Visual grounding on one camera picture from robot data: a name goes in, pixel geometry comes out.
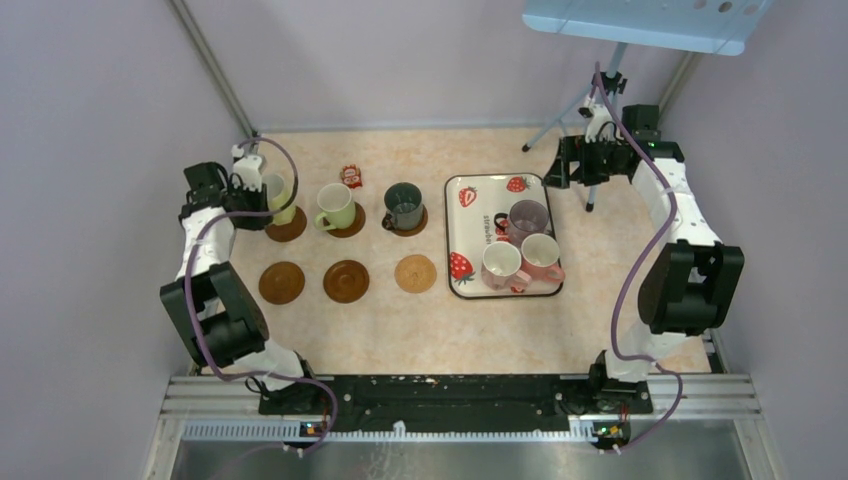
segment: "mug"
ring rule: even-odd
[[[318,230],[343,230],[356,220],[356,203],[350,189],[341,183],[331,183],[318,191],[318,206],[321,213],[315,217]]]
[[[521,246],[525,238],[534,233],[542,233],[548,226],[548,209],[535,200],[521,200],[509,210],[509,215],[498,213],[495,215],[495,224],[498,219],[507,219],[507,236],[509,243],[516,247]]]
[[[492,290],[504,287],[524,291],[532,280],[521,271],[521,252],[515,245],[495,242],[483,250],[483,283]]]
[[[534,233],[521,242],[521,271],[533,280],[562,283],[565,272],[559,267],[559,245],[553,237]]]
[[[279,210],[291,198],[291,191],[286,188],[286,180],[277,173],[262,176],[262,184],[266,188],[266,197],[268,198],[268,210]],[[272,225],[286,225],[294,220],[294,214],[297,211],[297,206],[292,202],[282,212],[274,215],[271,219]]]
[[[411,183],[396,183],[386,190],[383,196],[386,204],[386,216],[383,228],[386,230],[413,230],[421,223],[424,215],[424,203],[421,190]]]

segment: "light brown coaster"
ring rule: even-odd
[[[327,219],[324,219],[324,226],[329,225],[330,223]],[[348,238],[356,235],[362,230],[362,227],[365,225],[365,209],[362,208],[362,205],[359,202],[356,203],[356,218],[353,219],[353,223],[351,226],[347,228],[334,228],[332,230],[327,230],[327,233],[336,237],[336,238]]]
[[[368,270],[354,260],[342,260],[324,274],[324,291],[328,297],[339,303],[359,300],[368,291],[370,283]]]
[[[265,227],[265,234],[275,242],[291,242],[304,230],[306,230],[306,214],[297,207],[291,222],[285,225],[268,225]]]
[[[285,305],[300,295],[306,278],[303,270],[291,262],[271,265],[259,277],[259,294],[268,303]]]
[[[395,281],[405,292],[426,292],[436,283],[436,266],[424,255],[410,255],[395,267]]]
[[[398,237],[411,237],[413,235],[418,235],[424,230],[424,227],[427,226],[427,207],[424,207],[424,213],[421,214],[421,221],[418,222],[418,226],[413,228],[412,230],[392,230],[391,232],[397,235]]]

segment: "brown coaster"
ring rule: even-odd
[[[306,230],[306,214],[297,207],[291,222],[285,225],[268,225],[265,227],[265,234],[275,242],[291,242],[304,230]]]
[[[418,222],[418,226],[413,228],[412,230],[392,230],[391,232],[397,235],[398,237],[411,237],[413,235],[418,235],[424,230],[424,227],[427,226],[427,207],[424,207],[424,213],[421,215],[421,221]]]
[[[291,262],[275,263],[259,277],[259,294],[268,303],[285,305],[300,295],[306,278],[303,270]]]
[[[368,291],[370,283],[368,270],[354,260],[342,260],[324,274],[324,291],[328,297],[339,303],[359,300]]]
[[[330,222],[327,219],[324,219],[324,226],[329,225]],[[356,218],[353,219],[353,224],[347,228],[334,228],[332,230],[327,230],[327,233],[336,237],[336,238],[347,238],[352,237],[359,233],[362,230],[362,227],[365,226],[365,209],[362,208],[362,205],[359,202],[356,203]]]
[[[424,255],[410,255],[395,267],[395,281],[404,292],[426,292],[436,283],[436,266]]]

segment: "white wall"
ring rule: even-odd
[[[790,478],[845,478],[848,2],[775,2],[739,57],[706,57],[664,121],[745,270],[721,337],[752,374]]]
[[[0,4],[0,478],[141,475],[182,169],[238,138],[164,1]]]
[[[615,44],[530,30],[524,3],[188,2],[261,131],[542,123]],[[679,58],[630,47],[624,100],[656,102]]]

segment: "table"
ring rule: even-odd
[[[298,239],[277,243],[264,232],[240,231],[231,261],[265,314],[271,336],[300,353],[316,373],[470,374],[585,373],[609,348],[615,297],[633,261],[653,234],[641,198],[624,177],[600,188],[595,211],[584,204],[588,189],[549,189],[551,214],[567,278],[550,298],[463,300],[448,288],[444,184],[457,174],[532,172],[544,176],[557,147],[549,132],[528,153],[520,148],[535,129],[412,130],[273,134],[297,163],[297,204],[307,217],[319,212],[318,190],[339,181],[343,166],[356,164],[364,186],[354,198],[367,221],[357,235],[334,238],[311,224]],[[288,164],[262,145],[265,173],[291,178]],[[430,219],[417,236],[400,238],[380,226],[383,193],[409,181],[424,195]],[[394,268],[407,255],[423,254],[438,279],[414,295],[394,281]],[[641,284],[655,255],[634,285]],[[339,260],[365,265],[368,292],[342,305],[324,293],[324,272]],[[295,301],[265,302],[258,281],[269,265],[298,264],[306,286]],[[634,321],[636,290],[628,295],[621,332]],[[700,338],[689,339],[663,364],[683,372],[709,372]]]

